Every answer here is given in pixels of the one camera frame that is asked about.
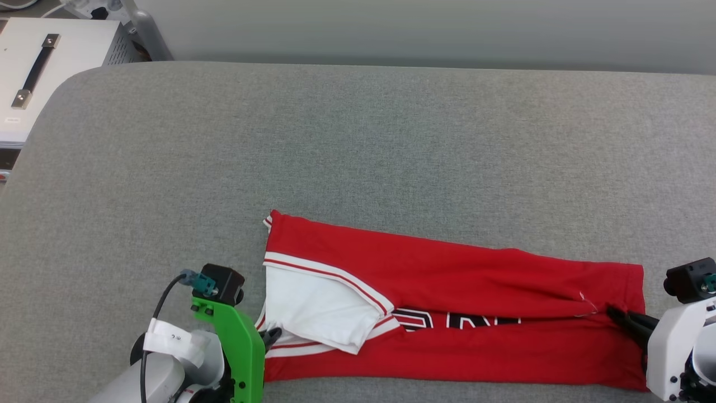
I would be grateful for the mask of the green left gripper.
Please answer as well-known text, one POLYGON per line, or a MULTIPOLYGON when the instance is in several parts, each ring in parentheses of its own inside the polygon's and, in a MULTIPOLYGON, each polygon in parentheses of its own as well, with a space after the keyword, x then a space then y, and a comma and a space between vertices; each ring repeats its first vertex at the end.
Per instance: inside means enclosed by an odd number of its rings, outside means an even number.
POLYGON ((251 318, 230 304, 193 297, 192 306, 195 318, 211 324, 222 345, 233 387, 229 401, 261 402, 266 349, 276 344, 282 329, 273 327, 260 335, 251 318))

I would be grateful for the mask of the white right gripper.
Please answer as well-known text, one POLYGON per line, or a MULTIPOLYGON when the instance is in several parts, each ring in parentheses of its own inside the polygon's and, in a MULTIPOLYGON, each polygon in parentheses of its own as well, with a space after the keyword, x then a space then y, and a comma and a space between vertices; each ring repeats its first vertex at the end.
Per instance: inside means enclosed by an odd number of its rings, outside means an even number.
POLYGON ((714 298, 682 304, 661 319, 607 306, 607 316, 647 351, 647 387, 662 401, 687 401, 687 388, 714 401, 714 298))

